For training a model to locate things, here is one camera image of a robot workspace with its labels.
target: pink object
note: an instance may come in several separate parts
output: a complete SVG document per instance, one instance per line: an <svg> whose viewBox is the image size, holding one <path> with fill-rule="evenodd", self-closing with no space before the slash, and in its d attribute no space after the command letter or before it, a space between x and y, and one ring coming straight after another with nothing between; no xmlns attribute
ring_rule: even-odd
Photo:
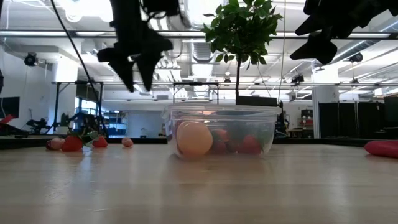
<svg viewBox="0 0 398 224"><path fill-rule="evenodd" d="M132 147L134 144L130 138L124 138L122 139L122 144L124 147Z"/></svg>
<svg viewBox="0 0 398 224"><path fill-rule="evenodd" d="M64 139L54 138L51 141L47 142L47 149L49 150L61 150L63 143L65 142Z"/></svg>
<svg viewBox="0 0 398 224"><path fill-rule="evenodd" d="M375 156L398 158L398 141L371 141L364 148Z"/></svg>

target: cable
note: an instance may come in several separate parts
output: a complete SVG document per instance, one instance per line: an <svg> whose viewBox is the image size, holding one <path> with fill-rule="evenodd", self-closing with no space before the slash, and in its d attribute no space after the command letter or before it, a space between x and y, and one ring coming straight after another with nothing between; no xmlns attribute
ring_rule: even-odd
<svg viewBox="0 0 398 224"><path fill-rule="evenodd" d="M260 68L259 68L259 64L258 64L258 63L257 63L257 70L259 71L259 75L260 75L260 77L261 77L261 80L262 80L264 86L266 87L266 90L267 90L267 92L268 92L269 97L271 97L271 94L270 94L269 91L268 91L267 85L266 85L266 83L264 82L264 78L263 78L262 75L261 75L261 72L260 72Z"/></svg>
<svg viewBox="0 0 398 224"><path fill-rule="evenodd" d="M279 91L278 91L278 102L279 102L279 99L280 99L280 88L282 87L282 80L284 78L285 41L286 41L286 0L285 0L285 9L284 9L284 44L283 44L283 49L282 49L282 69L280 70L280 83L279 83Z"/></svg>
<svg viewBox="0 0 398 224"><path fill-rule="evenodd" d="M6 118L6 111L4 110L4 108L2 107L2 101L3 101L4 97L1 98L1 110L2 110L2 114L4 116L4 118Z"/></svg>
<svg viewBox="0 0 398 224"><path fill-rule="evenodd" d="M176 57L170 57L170 58L171 58L171 59L176 59L176 58L181 57L181 54L182 54L183 49L184 49L184 44L183 44L183 42L182 42L182 40L181 40L181 51L180 51L180 54L179 54L178 56L176 56Z"/></svg>
<svg viewBox="0 0 398 224"><path fill-rule="evenodd" d="M97 95L97 92L95 92L94 84L93 84L93 81L92 81L91 78L90 78L90 75L88 74L87 67L86 67L86 65L85 65L85 63L84 63L84 61L83 61L83 59L82 59L82 57L81 57L81 55L80 55L80 52L79 52L79 50L77 49L77 47L76 47L76 45L75 45L75 43L74 43L72 37L70 36L69 31L68 31L67 28L65 27L65 24L62 22L62 19L61 19L61 16L60 16L59 12L58 12L58 9L55 7L54 0L51 0L51 5L52 5L52 8L53 8L53 10L54 10L54 12L55 12L55 15L56 15L57 18L58 18L58 21L60 22L60 24L61 24L61 26L62 26L62 29L65 31L66 35L68 36L68 39L69 39L70 43L72 44L72 47L73 47L73 49L75 50L75 52L76 52L76 54L77 54L77 57L79 58L79 61L80 61L80 63L81 63L81 66L83 66L83 69L84 69L84 71L85 71L85 73L86 73L88 82L90 83L90 86L91 86L91 88L93 89L93 93L94 93L94 96L95 96L96 103L97 103L98 105L100 105L100 104L101 104L100 99L99 99L99 97L98 97L98 95ZM103 117L102 117L101 112L99 112L99 116L100 116L100 118L101 118L101 122L102 122L103 129L106 130L106 126L105 126L105 124L104 124L104 119L103 119Z"/></svg>

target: plastic fruit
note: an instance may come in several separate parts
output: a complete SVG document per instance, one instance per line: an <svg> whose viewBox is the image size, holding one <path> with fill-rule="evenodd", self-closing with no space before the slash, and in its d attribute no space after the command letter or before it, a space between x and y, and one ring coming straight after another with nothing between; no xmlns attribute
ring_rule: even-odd
<svg viewBox="0 0 398 224"><path fill-rule="evenodd" d="M261 144L254 136L249 134L243 138L242 144L238 147L238 153L241 154L260 154L261 152Z"/></svg>
<svg viewBox="0 0 398 224"><path fill-rule="evenodd" d="M83 141L78 136L68 136L62 145L63 152L77 152L83 147Z"/></svg>
<svg viewBox="0 0 398 224"><path fill-rule="evenodd" d="M225 145L229 153L235 153L241 147L241 143L237 140L230 140L226 142Z"/></svg>
<svg viewBox="0 0 398 224"><path fill-rule="evenodd" d="M183 122L177 129L177 146L184 157L205 155L213 144L213 136L203 123Z"/></svg>
<svg viewBox="0 0 398 224"><path fill-rule="evenodd" d="M225 130L222 129L215 129L211 131L211 134L213 135L214 141L223 141L223 142L228 142L229 137L228 133Z"/></svg>
<svg viewBox="0 0 398 224"><path fill-rule="evenodd" d="M99 136L98 139L93 141L93 147L107 147L108 142L105 140L104 136Z"/></svg>
<svg viewBox="0 0 398 224"><path fill-rule="evenodd" d="M134 143L132 142L131 138L124 138L122 139L122 145L124 147L132 147L134 145Z"/></svg>
<svg viewBox="0 0 398 224"><path fill-rule="evenodd" d="M48 150L58 151L58 150L61 150L64 142L65 142L64 139L53 138L52 140L47 141L45 147Z"/></svg>
<svg viewBox="0 0 398 224"><path fill-rule="evenodd" d="M227 154L228 150L226 148L226 144L222 141L216 141L213 143L211 149L210 149L211 154L216 154L216 155L222 155L222 154Z"/></svg>

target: table surface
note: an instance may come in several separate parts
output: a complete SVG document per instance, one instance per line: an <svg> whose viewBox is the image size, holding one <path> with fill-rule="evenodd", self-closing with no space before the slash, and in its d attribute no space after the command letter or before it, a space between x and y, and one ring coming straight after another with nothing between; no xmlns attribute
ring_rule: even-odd
<svg viewBox="0 0 398 224"><path fill-rule="evenodd" d="M0 151L1 223L397 223L398 160L275 145L185 162L167 146Z"/></svg>

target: peach-colored ball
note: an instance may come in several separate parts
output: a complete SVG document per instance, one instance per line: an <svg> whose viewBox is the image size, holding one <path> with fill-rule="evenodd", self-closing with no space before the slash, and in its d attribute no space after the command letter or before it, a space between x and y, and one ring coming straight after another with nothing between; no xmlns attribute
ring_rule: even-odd
<svg viewBox="0 0 398 224"><path fill-rule="evenodd" d="M53 150L61 150L63 143L65 142L64 139L60 139L60 138L53 138L51 140L51 144L50 147Z"/></svg>
<svg viewBox="0 0 398 224"><path fill-rule="evenodd" d="M122 144L124 147L132 147L134 143L132 143L131 138L124 138L122 139Z"/></svg>

